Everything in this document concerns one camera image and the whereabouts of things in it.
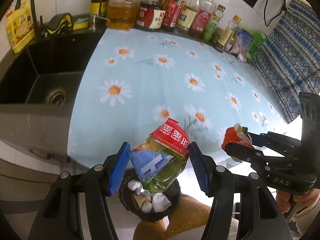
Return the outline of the right forearm beige sleeve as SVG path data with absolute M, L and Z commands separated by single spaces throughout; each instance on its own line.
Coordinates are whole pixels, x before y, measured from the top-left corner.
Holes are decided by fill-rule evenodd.
M 307 232 L 310 225 L 313 223 L 319 213 L 319 198 L 311 206 L 306 207 L 302 211 L 296 213 L 293 217 L 293 222 L 296 224 L 298 232 L 291 232 L 293 239 L 300 239 Z

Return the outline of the person's right hand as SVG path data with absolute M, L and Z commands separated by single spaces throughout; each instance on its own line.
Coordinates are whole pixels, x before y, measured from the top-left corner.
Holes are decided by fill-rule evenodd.
M 288 192 L 277 190 L 276 201 L 282 214 L 289 212 L 291 209 L 291 197 L 295 203 L 300 203 L 300 210 L 303 210 L 317 202 L 319 199 L 319 189 L 312 189 L 309 193 L 303 196 L 292 195 Z

